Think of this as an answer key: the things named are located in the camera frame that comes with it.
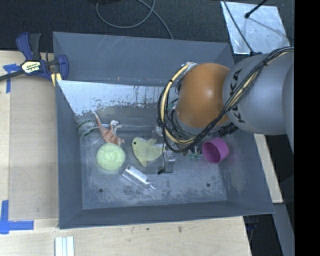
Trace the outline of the pale grey metal gripper finger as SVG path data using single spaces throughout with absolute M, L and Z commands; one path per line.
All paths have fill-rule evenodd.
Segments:
M 164 149 L 164 171 L 165 173 L 172 173 L 174 169 L 174 164 L 176 163 L 176 157 L 174 152 L 169 148 Z

